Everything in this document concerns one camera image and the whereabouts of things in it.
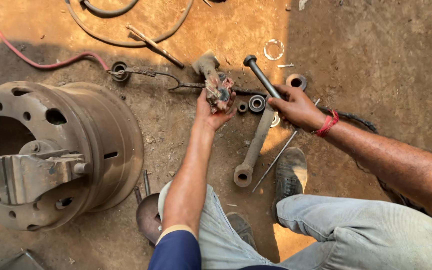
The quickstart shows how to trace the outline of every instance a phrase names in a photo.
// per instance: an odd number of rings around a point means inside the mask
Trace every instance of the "rubber hose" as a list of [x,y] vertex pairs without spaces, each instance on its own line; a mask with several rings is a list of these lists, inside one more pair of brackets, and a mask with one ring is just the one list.
[[[181,15],[181,17],[179,18],[179,20],[173,25],[173,27],[171,29],[169,29],[167,32],[165,32],[164,34],[161,34],[161,35],[153,38],[153,41],[156,42],[156,43],[161,42],[161,41],[163,41],[163,40],[171,37],[174,33],[176,33],[176,31],[179,29],[179,27],[183,24],[184,20],[188,16],[189,10],[191,9],[191,6],[193,5],[194,1],[195,0],[189,0],[188,1],[188,5],[186,6],[186,9],[184,10],[184,12]],[[141,48],[141,47],[146,47],[147,46],[146,42],[144,42],[144,41],[118,41],[118,40],[112,40],[112,39],[109,39],[109,38],[107,38],[105,36],[101,36],[99,34],[96,34],[91,29],[89,29],[79,19],[78,15],[76,15],[75,11],[71,7],[70,0],[64,0],[64,2],[66,3],[66,7],[69,10],[69,14],[71,14],[71,17],[76,21],[76,23],[79,25],[79,27],[81,27],[86,33],[88,33],[93,38],[95,38],[97,40],[101,40],[101,41],[103,41],[103,42],[105,42],[107,44],[111,44],[111,45],[119,46],[119,47]]]
[[110,70],[110,68],[105,64],[104,60],[97,53],[90,52],[90,51],[81,52],[80,54],[73,56],[73,57],[66,59],[66,60],[59,62],[59,63],[49,64],[49,65],[41,65],[41,64],[38,64],[38,63],[34,62],[33,60],[27,58],[24,54],[22,54],[20,51],[18,51],[18,49],[16,49],[15,46],[13,46],[6,39],[6,37],[1,32],[1,30],[0,30],[0,38],[3,40],[4,44],[6,44],[6,46],[8,46],[8,48],[11,49],[11,51],[13,51],[17,56],[19,56],[21,59],[23,59],[26,63],[28,63],[28,64],[30,64],[33,67],[38,68],[38,69],[42,69],[42,70],[56,69],[56,68],[60,68],[60,67],[72,64],[78,60],[85,58],[86,56],[92,56],[92,57],[96,58],[96,60],[98,60],[98,62],[103,66],[104,70],[106,70],[106,71]]
[[94,13],[94,15],[101,18],[112,18],[112,17],[123,15],[126,12],[128,12],[130,9],[132,9],[137,2],[138,0],[132,0],[131,3],[129,3],[127,6],[123,8],[116,9],[116,10],[104,10],[93,6],[88,0],[84,0],[84,4],[86,5],[86,7],[89,10],[91,10]]

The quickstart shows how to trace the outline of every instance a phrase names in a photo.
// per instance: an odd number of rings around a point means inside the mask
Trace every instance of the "shoe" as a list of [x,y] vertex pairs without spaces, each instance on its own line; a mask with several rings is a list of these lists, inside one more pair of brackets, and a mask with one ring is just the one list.
[[281,226],[276,204],[289,196],[303,194],[308,181],[308,165],[303,151],[297,147],[288,147],[281,153],[276,164],[276,195],[272,212],[273,219]]
[[253,234],[253,229],[249,222],[243,218],[242,215],[236,212],[229,212],[226,214],[229,224],[233,227],[234,231],[244,242],[248,243],[256,252],[255,235]]

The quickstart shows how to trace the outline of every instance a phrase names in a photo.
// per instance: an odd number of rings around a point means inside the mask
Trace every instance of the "red thread bracelet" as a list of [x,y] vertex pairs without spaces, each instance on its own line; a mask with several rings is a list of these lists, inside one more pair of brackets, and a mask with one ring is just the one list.
[[311,134],[316,134],[316,136],[324,138],[328,134],[331,127],[333,127],[339,121],[338,112],[336,112],[334,109],[329,109],[328,111],[333,114],[333,117],[328,115],[321,129],[315,130],[311,132]]

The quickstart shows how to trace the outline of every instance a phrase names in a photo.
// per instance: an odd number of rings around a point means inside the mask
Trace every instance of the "red hose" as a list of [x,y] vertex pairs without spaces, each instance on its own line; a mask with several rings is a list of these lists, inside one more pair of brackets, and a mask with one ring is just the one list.
[[13,51],[17,56],[21,57],[21,59],[23,59],[26,63],[28,63],[28,64],[30,64],[33,67],[38,68],[38,69],[44,69],[44,70],[56,69],[56,68],[60,68],[62,66],[74,63],[74,62],[80,60],[81,58],[84,58],[85,56],[92,56],[99,61],[99,63],[103,66],[104,70],[106,70],[106,71],[110,70],[110,68],[105,64],[104,60],[98,54],[96,54],[94,52],[90,52],[90,51],[81,52],[80,54],[78,54],[74,57],[71,57],[67,60],[64,60],[63,62],[59,62],[56,64],[40,65],[36,62],[33,62],[31,59],[27,58],[26,56],[24,56],[24,54],[22,54],[20,51],[18,51],[18,49],[16,49],[13,45],[11,45],[11,43],[9,43],[9,41],[4,37],[3,33],[1,33],[1,31],[0,31],[0,38],[3,40],[3,42],[6,44],[6,46],[8,46],[9,49],[11,49],[11,51]]

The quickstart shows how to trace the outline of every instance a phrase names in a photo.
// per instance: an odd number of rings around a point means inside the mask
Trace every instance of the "blue sleeve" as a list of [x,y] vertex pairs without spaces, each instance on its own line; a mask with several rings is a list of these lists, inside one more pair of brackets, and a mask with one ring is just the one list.
[[148,270],[162,269],[201,270],[201,251],[192,233],[175,230],[159,240]]

